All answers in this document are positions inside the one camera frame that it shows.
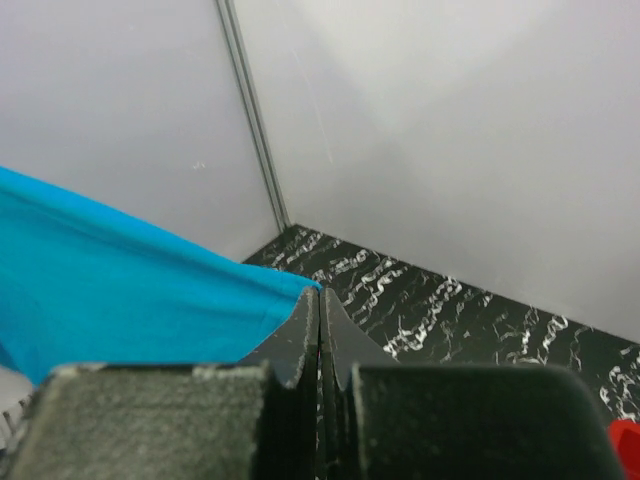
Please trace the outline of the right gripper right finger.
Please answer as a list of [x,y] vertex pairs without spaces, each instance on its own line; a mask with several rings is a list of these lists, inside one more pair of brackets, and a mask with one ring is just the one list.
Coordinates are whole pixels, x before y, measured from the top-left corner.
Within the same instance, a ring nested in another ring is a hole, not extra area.
[[621,479],[586,385],[539,365],[403,365],[319,296],[330,479]]

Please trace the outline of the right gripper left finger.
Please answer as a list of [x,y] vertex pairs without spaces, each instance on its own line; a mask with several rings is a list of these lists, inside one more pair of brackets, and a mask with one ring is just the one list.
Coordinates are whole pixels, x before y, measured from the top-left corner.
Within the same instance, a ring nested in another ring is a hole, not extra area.
[[234,364],[72,365],[36,393],[11,479],[311,479],[319,293]]

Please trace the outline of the blue t-shirt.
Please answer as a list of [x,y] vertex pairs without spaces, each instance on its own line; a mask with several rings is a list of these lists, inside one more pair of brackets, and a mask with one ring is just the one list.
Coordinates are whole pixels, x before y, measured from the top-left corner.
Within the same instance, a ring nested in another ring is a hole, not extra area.
[[310,284],[1,172],[1,364],[34,384],[65,364],[238,361]]

